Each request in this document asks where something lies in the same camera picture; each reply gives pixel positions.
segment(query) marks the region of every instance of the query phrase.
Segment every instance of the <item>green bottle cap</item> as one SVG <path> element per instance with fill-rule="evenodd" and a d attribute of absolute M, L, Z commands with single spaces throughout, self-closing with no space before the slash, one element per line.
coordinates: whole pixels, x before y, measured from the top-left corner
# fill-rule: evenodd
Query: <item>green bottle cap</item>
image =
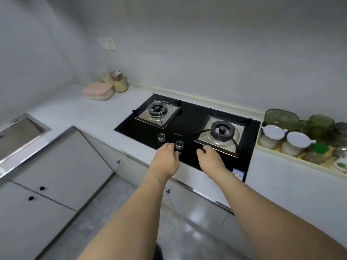
<path fill-rule="evenodd" d="M 313 144 L 313 151 L 318 154 L 325 154 L 329 150 L 329 147 L 322 143 Z"/>

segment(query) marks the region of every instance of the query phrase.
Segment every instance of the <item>forearm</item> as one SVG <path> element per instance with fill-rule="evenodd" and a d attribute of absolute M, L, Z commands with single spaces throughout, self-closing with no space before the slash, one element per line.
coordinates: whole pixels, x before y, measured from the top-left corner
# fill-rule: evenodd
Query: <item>forearm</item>
<path fill-rule="evenodd" d="M 147 176 L 79 260 L 152 259 L 165 182 Z"/>
<path fill-rule="evenodd" d="M 347 250 L 330 236 L 263 197 L 231 172 L 216 175 L 215 182 L 261 259 L 346 257 Z"/>

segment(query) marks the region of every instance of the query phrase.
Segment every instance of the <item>stove knob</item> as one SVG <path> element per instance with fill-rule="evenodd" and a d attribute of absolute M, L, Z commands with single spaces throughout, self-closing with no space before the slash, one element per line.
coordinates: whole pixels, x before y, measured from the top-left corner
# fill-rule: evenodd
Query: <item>stove knob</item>
<path fill-rule="evenodd" d="M 176 141 L 175 146 L 176 146 L 176 149 L 178 149 L 178 150 L 183 149 L 183 141 L 181 141 L 181 140 Z"/>
<path fill-rule="evenodd" d="M 164 134 L 164 133 L 160 133 L 160 134 L 158 135 L 158 141 L 159 141 L 159 142 L 165 142 L 165 140 L 166 140 L 165 134 Z"/>

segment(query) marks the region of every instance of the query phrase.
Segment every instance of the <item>white countertop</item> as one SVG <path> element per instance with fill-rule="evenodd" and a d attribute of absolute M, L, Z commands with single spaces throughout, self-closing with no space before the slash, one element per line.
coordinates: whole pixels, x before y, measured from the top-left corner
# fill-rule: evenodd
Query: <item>white countertop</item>
<path fill-rule="evenodd" d="M 5 170 L 16 167 L 67 128 L 75 125 L 115 149 L 150 164 L 155 150 L 113 129 L 153 92 L 129 87 L 108 101 L 89 100 L 83 86 L 73 85 L 43 104 L 27 111 L 52 128 L 50 132 L 1 164 Z M 169 92 L 165 96 L 212 107 L 221 111 L 259 119 L 259 115 Z M 175 179 L 228 207 L 222 191 L 203 172 L 181 163 Z M 347 181 L 324 174 L 280 157 L 254 150 L 246 184 L 268 199 L 317 226 L 347 247 Z"/>

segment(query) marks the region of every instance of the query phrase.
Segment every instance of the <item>hand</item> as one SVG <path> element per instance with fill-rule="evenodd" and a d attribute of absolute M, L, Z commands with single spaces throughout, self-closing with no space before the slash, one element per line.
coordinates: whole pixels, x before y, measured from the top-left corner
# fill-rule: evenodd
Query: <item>hand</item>
<path fill-rule="evenodd" d="M 197 149 L 196 154 L 200 167 L 207 176 L 213 179 L 214 176 L 227 171 L 221 157 L 211 146 L 204 145 L 203 149 L 206 153 L 202 149 Z"/>
<path fill-rule="evenodd" d="M 179 155 L 174 152 L 175 144 L 165 143 L 155 153 L 148 170 L 148 176 L 157 177 L 161 182 L 166 183 L 178 170 Z"/>

